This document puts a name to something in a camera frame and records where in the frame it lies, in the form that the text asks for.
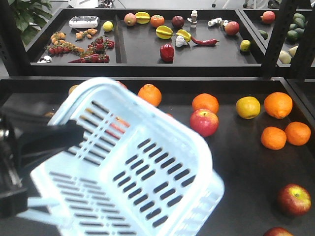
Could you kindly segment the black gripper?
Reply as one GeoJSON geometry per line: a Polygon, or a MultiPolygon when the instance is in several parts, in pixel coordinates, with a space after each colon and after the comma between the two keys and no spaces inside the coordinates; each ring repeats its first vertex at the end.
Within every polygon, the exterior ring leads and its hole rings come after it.
{"type": "Polygon", "coordinates": [[[65,150],[83,141],[84,128],[66,124],[22,124],[8,110],[0,110],[0,216],[13,217],[27,210],[28,194],[20,177],[22,157],[65,150]]]}

